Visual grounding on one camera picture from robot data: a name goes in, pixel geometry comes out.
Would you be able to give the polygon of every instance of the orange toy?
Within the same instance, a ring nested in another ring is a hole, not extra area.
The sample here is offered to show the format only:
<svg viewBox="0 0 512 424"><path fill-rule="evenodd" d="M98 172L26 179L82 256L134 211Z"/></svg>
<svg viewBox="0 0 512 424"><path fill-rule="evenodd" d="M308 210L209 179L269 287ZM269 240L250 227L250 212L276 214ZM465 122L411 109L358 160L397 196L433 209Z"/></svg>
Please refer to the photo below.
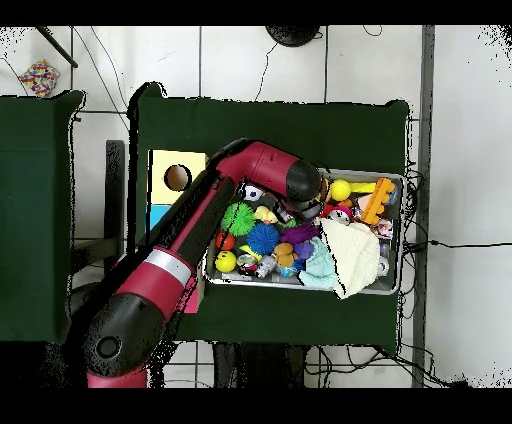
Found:
<svg viewBox="0 0 512 424"><path fill-rule="evenodd" d="M366 208L361 215L361 220L369 225L377 225L378 215L384 212L384 205L389 200L389 193L395 189L395 185L389 178L379 178Z"/></svg>

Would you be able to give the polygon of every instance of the rubber duck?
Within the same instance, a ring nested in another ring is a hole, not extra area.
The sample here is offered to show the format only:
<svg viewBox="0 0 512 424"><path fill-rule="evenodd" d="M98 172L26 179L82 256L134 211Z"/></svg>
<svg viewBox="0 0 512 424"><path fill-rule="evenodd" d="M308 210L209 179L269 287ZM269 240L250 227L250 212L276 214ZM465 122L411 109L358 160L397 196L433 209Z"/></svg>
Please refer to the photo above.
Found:
<svg viewBox="0 0 512 424"><path fill-rule="evenodd" d="M254 218L259 219L267 225L275 224L277 222L277 217L266 206L258 206L256 212L254 212Z"/></svg>

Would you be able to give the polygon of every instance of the yellow smiley ball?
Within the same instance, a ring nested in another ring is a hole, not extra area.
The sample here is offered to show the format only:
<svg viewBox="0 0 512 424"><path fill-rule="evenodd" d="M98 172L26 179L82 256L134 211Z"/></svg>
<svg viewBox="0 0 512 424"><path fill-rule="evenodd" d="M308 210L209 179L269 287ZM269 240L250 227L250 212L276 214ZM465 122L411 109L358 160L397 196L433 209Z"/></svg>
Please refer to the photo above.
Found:
<svg viewBox="0 0 512 424"><path fill-rule="evenodd" d="M215 267L220 272L231 272L236 267L236 256L229 251L219 252L215 259Z"/></svg>

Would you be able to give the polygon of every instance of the purple toy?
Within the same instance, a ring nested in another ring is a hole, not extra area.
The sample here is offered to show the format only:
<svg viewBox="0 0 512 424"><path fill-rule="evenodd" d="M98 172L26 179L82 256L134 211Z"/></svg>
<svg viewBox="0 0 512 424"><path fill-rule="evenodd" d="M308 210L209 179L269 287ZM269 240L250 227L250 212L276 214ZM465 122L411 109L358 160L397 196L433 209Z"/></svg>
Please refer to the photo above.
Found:
<svg viewBox="0 0 512 424"><path fill-rule="evenodd" d="M293 246L293 251L299 255L299 259L301 260L309 259L313 254L313 250L315 250L315 247L309 241L298 243Z"/></svg>
<svg viewBox="0 0 512 424"><path fill-rule="evenodd" d="M311 240L313 237L318 237L318 228L310 221L298 227L285 228L281 235L281 243L295 245Z"/></svg>

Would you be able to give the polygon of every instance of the white towel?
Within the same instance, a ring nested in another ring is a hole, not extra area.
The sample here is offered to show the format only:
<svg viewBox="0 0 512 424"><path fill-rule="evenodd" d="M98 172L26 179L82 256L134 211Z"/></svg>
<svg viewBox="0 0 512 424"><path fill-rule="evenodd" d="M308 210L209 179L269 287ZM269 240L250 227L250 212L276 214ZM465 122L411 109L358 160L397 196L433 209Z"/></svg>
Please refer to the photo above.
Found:
<svg viewBox="0 0 512 424"><path fill-rule="evenodd" d="M340 284L336 294L345 299L358 293L377 278L379 266L379 239L370 229L359 223L344 225L322 218L322 240L329 246L336 262Z"/></svg>

